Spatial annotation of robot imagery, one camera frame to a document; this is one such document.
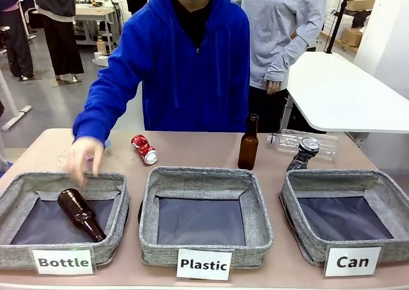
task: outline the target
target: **label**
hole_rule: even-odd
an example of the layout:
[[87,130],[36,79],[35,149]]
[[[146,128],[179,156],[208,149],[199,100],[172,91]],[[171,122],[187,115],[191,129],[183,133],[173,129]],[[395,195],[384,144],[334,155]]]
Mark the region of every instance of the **label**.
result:
[[231,253],[179,250],[177,277],[228,280]]
[[382,247],[330,248],[325,276],[373,275]]
[[93,274],[90,250],[32,250],[38,274]]

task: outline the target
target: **crushed red soda can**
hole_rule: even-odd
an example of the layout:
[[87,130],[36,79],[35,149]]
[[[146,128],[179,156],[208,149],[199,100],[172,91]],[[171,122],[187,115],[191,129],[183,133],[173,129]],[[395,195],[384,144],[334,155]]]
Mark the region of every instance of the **crushed red soda can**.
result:
[[158,155],[155,148],[149,144],[145,136],[136,135],[132,138],[130,143],[138,150],[139,155],[145,164],[151,165],[158,161]]

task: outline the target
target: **hand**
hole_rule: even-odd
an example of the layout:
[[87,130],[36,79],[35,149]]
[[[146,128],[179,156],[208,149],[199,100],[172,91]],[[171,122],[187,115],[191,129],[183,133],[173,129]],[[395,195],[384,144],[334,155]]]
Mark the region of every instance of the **hand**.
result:
[[264,80],[264,86],[267,90],[267,95],[274,94],[280,89],[281,81]]
[[80,137],[72,145],[68,152],[67,171],[78,184],[83,187],[86,183],[84,172],[84,162],[86,155],[94,155],[92,172],[95,177],[101,167],[104,145],[92,137]]

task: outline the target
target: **black pole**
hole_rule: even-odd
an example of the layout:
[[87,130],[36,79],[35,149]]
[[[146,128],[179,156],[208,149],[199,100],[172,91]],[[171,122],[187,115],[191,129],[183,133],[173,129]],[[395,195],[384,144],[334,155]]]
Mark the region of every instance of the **black pole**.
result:
[[348,0],[344,0],[343,3],[341,4],[341,8],[339,9],[338,18],[337,18],[337,22],[335,23],[334,32],[332,33],[331,40],[330,40],[330,43],[326,51],[327,54],[332,54],[332,47],[334,46],[335,38],[337,36],[339,26],[341,25],[341,21],[343,19],[343,15],[344,15],[347,3],[348,3]]

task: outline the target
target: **storage basket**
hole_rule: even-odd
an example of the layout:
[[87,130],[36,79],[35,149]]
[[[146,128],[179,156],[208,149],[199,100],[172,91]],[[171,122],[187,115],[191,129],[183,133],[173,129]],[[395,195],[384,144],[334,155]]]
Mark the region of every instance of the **storage basket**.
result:
[[139,238],[146,264],[176,266],[186,248],[232,252],[232,267],[258,268],[273,232],[253,173],[157,167],[146,184]]
[[0,197],[0,269],[35,269],[32,249],[92,247],[95,264],[107,264],[118,246],[129,207],[126,179],[105,173],[87,175],[82,196],[96,213],[106,239],[94,243],[76,228],[57,203],[58,195],[77,185],[62,172],[18,175]]
[[329,245],[381,245],[380,263],[409,259],[409,198],[383,172],[290,171],[281,201],[311,264],[325,264]]

